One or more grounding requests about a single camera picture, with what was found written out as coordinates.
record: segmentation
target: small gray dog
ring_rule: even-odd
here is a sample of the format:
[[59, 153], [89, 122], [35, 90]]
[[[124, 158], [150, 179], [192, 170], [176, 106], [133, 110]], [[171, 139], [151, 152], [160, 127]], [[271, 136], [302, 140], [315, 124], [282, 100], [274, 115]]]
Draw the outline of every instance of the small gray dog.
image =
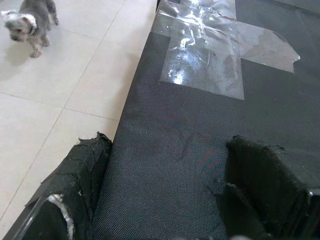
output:
[[51, 29], [49, 15], [58, 25], [56, 4], [53, 0], [24, 0], [19, 12], [16, 10], [2, 11], [5, 27], [10, 37], [17, 42], [29, 42], [33, 52], [30, 57], [37, 58], [42, 46], [50, 46], [47, 31]]

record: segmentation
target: mesh surface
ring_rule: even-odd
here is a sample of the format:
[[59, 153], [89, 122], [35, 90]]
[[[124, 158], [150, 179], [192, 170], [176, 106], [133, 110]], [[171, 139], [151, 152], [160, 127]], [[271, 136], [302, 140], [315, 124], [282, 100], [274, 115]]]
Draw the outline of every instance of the mesh surface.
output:
[[136, 121], [121, 129], [93, 222], [94, 239], [225, 239], [216, 202], [224, 191], [225, 143]]
[[[224, 190], [224, 140], [232, 136], [319, 155], [320, 16], [277, 1], [241, 0], [236, 17], [284, 36], [301, 56], [295, 73], [242, 59], [245, 100], [159, 82], [170, 37], [152, 32], [115, 136], [95, 240], [225, 239], [217, 196]], [[289, 167], [313, 186], [314, 162], [303, 165], [309, 174], [300, 174], [302, 163]]]

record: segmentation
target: clear tape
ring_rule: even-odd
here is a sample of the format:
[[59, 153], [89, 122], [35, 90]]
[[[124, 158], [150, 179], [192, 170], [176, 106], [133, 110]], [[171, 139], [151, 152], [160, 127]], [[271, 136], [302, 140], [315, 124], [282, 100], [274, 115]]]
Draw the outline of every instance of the clear tape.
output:
[[236, 21], [234, 0], [163, 0], [151, 31], [171, 37], [160, 81], [240, 100], [241, 58], [292, 73], [300, 59], [277, 33]]

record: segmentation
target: dog's head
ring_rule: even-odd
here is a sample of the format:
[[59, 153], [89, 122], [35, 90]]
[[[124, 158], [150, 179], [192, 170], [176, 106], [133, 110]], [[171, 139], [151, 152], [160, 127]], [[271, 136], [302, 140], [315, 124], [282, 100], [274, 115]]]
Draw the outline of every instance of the dog's head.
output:
[[36, 19], [31, 14], [19, 13], [16, 10], [1, 11], [5, 27], [10, 31], [10, 38], [24, 42], [37, 28]]

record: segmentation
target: white tile floor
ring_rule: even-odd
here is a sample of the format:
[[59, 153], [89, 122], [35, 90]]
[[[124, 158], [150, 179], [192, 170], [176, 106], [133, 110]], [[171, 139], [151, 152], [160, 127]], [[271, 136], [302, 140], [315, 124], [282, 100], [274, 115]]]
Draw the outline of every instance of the white tile floor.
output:
[[0, 239], [78, 138], [113, 139], [157, 1], [55, 2], [60, 25], [37, 59], [0, 19]]

